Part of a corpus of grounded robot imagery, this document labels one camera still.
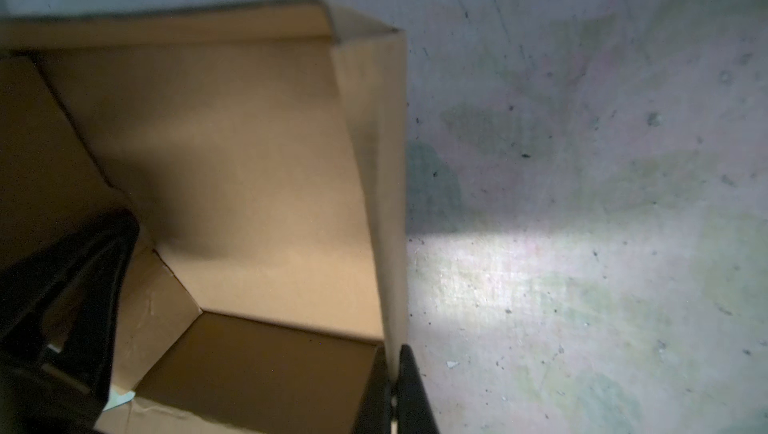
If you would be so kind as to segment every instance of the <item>concrete floor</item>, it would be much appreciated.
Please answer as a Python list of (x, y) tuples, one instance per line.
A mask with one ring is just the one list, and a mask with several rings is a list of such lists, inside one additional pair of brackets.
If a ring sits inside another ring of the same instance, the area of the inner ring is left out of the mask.
[(445, 434), (768, 432), (768, 0), (334, 1), (408, 31), (411, 344)]

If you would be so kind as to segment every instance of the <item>black plastic part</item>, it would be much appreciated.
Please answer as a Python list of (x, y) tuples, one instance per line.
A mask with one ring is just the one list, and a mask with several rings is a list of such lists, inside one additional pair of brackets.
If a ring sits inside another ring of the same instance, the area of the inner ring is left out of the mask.
[(390, 434), (393, 419), (397, 420), (398, 434), (439, 434), (408, 344), (400, 348), (400, 371), (394, 389), (389, 382), (384, 348), (376, 350), (352, 434)]
[[(129, 211), (115, 211), (0, 273), (0, 396), (12, 400), (0, 422), (90, 432), (109, 397), (118, 298), (138, 232)], [(82, 302), (56, 352), (42, 322), (73, 290)]]
[(389, 434), (392, 426), (392, 386), (386, 368), (384, 348), (376, 349), (366, 391), (352, 428), (352, 434)]
[(397, 377), (397, 431), (399, 434), (438, 434), (429, 407), (416, 358), (408, 344), (400, 348), (400, 373)]

